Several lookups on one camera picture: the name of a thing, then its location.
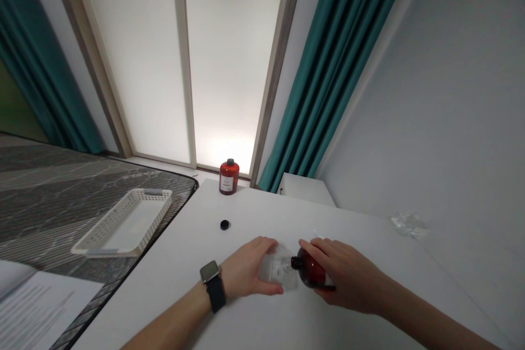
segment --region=white storage basket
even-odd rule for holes
[[[171,190],[133,189],[71,249],[86,257],[138,257],[171,205]]]

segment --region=hand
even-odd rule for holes
[[[352,246],[330,239],[299,241],[328,273],[335,291],[315,290],[329,305],[342,306],[361,313],[379,314],[385,293],[395,283]]]
[[[275,252],[277,245],[274,239],[257,237],[241,246],[220,265],[220,276],[226,298],[283,293],[283,288],[279,284],[267,283],[259,279],[259,266],[264,255]]]

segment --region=teal curtain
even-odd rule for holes
[[[284,172],[312,178],[341,120],[394,0],[319,0],[259,187]]]
[[[103,150],[39,0],[0,0],[0,57],[50,143]]]

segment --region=gray patterned mattress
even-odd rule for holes
[[[53,350],[73,346],[140,260],[87,259],[73,245],[130,189],[172,190],[151,245],[198,187],[184,175],[0,133],[0,260],[104,283]]]

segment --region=amber plastic bottle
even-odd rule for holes
[[[237,191],[239,180],[239,164],[233,159],[228,159],[220,166],[219,191],[224,195],[230,195]]]
[[[291,258],[290,267],[299,271],[299,277],[307,287],[335,290],[335,284],[324,268],[321,267],[319,263],[303,248],[299,249],[297,257]]]

